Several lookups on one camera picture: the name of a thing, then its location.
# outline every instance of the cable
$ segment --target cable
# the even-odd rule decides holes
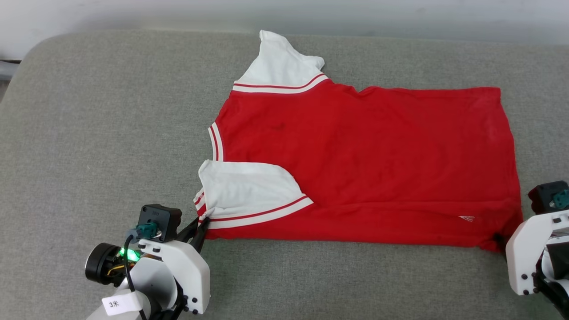
[[[110,268],[110,269],[109,269],[109,272],[107,272],[107,276],[110,276],[110,274],[113,273],[113,271],[118,270],[118,269],[122,269],[122,268],[124,268],[124,267],[125,267],[124,264],[119,264],[119,265],[116,265],[116,266]]]
[[[129,258],[128,258],[128,255],[126,253],[129,251],[129,244],[133,238],[134,238],[133,235],[129,235],[126,238],[125,255],[123,256],[123,260],[125,262],[124,267],[125,267],[126,281],[129,283],[130,292],[134,292],[134,285],[133,285],[133,279],[130,277]],[[146,315],[144,314],[144,311],[142,311],[142,309],[139,310],[138,313],[141,315],[142,320],[147,320]]]
[[[125,266],[121,264],[121,265],[117,265],[117,266],[114,266],[114,267],[110,268],[110,269],[109,269],[109,272],[107,272],[107,276],[110,276],[111,272],[113,272],[114,270],[121,269],[121,268],[124,268],[124,267],[125,267]]]

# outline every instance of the white wall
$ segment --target white wall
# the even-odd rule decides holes
[[[132,27],[569,44],[569,0],[0,0],[0,58]]]

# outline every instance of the red stripe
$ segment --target red stripe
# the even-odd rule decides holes
[[[213,142],[215,143],[215,161],[219,161],[219,149],[217,148],[217,138],[215,137],[215,131],[213,131],[213,127],[209,127],[212,132]]]
[[[198,203],[200,203],[200,200],[204,197],[204,193],[202,192],[201,195],[199,197],[197,197],[197,201],[194,202],[194,204],[197,206]]]
[[[266,215],[266,214],[269,214],[269,213],[271,213],[271,212],[275,212],[275,211],[279,211],[279,210],[281,210],[281,209],[288,208],[288,207],[290,207],[291,205],[293,205],[293,204],[295,204],[295,203],[297,203],[297,202],[299,202],[299,201],[301,201],[301,200],[304,200],[304,199],[306,199],[306,198],[308,198],[307,195],[305,195],[304,197],[302,197],[302,198],[300,198],[300,199],[298,199],[298,200],[295,200],[295,201],[293,201],[293,202],[291,202],[291,203],[289,203],[289,204],[286,204],[286,205],[284,205],[284,206],[282,206],[282,207],[278,207],[278,208],[276,208],[276,209],[269,210],[269,211],[259,212],[258,214],[252,214],[252,215],[246,215],[246,216],[239,216],[239,217],[231,217],[231,218],[211,219],[211,221],[212,221],[212,222],[213,222],[213,221],[228,221],[228,220],[237,220],[237,219],[244,219],[244,218],[256,217],[256,216],[260,216],[260,215]]]
[[[200,217],[204,215],[204,213],[207,211],[207,208],[205,207],[205,205],[203,205],[198,211],[197,211],[197,215],[199,215]]]
[[[277,88],[277,89],[302,89],[307,87],[308,85],[310,85],[311,83],[314,82],[314,80],[316,80],[318,77],[323,76],[324,74],[321,73],[317,76],[315,76],[312,80],[310,80],[309,83],[302,85],[300,87],[285,87],[282,85],[253,85],[253,84],[240,84],[240,83],[234,83],[233,85],[237,85],[239,87],[249,87],[249,88]]]

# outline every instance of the white sleeve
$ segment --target white sleeve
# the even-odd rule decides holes
[[[295,50],[288,40],[270,31],[261,31],[259,55],[233,87],[246,91],[251,87],[300,88],[314,81],[326,79],[320,69],[324,59],[305,56]]]
[[[270,221],[312,204],[288,171],[268,163],[207,160],[199,177],[203,189],[194,202],[210,229]]]

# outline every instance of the small logo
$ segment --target small logo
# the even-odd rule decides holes
[[[463,218],[464,220],[468,221],[468,222],[473,222],[474,221],[474,217],[473,216],[459,216],[459,218]]]

